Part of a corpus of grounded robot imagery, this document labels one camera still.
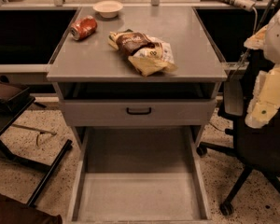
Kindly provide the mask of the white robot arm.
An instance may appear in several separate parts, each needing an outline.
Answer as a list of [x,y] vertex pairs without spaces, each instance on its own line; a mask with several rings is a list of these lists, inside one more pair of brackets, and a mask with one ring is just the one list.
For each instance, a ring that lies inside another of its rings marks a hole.
[[280,9],[269,23],[250,36],[244,46],[248,49],[262,49],[264,58],[273,63],[269,72],[257,75],[253,98],[245,117],[245,124],[260,129],[275,116],[280,108]]

